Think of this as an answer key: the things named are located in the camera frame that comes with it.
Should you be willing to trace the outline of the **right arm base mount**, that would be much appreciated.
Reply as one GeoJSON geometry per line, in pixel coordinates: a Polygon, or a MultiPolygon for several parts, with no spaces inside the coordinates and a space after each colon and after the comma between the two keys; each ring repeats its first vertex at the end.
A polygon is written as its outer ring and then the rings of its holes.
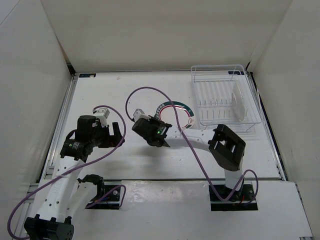
{"type": "Polygon", "coordinates": [[[212,212],[257,211],[258,204],[251,183],[245,183],[239,191],[235,191],[227,202],[221,201],[208,186],[210,209],[212,212]]]}

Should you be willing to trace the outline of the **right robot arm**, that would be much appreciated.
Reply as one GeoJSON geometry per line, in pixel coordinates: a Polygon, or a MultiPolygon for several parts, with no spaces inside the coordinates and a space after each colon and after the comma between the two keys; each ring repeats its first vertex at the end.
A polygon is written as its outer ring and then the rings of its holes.
{"type": "Polygon", "coordinates": [[[142,114],[134,118],[132,130],[152,147],[204,150],[213,155],[217,164],[224,169],[224,193],[230,200],[238,199],[243,193],[243,157],[246,143],[224,124],[213,130],[184,129],[142,114]]]}

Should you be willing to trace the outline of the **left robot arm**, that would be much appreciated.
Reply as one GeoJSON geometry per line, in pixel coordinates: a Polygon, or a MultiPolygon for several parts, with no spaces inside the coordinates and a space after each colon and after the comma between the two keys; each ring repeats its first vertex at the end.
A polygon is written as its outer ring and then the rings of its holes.
{"type": "Polygon", "coordinates": [[[76,129],[65,138],[60,151],[55,177],[39,187],[49,188],[48,194],[34,217],[24,222],[31,240],[70,240],[79,213],[108,198],[121,188],[116,185],[106,190],[103,177],[87,174],[79,178],[81,170],[88,165],[88,156],[94,148],[115,150],[124,143],[119,124],[107,124],[108,110],[95,111],[93,115],[81,115],[76,129]]]}

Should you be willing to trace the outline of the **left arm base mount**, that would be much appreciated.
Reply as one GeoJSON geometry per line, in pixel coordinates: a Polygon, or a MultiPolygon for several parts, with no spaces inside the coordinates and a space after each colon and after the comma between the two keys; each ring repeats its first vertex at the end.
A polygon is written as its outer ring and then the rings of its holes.
{"type": "Polygon", "coordinates": [[[102,190],[85,207],[88,210],[119,210],[127,193],[121,180],[104,180],[102,190]]]}

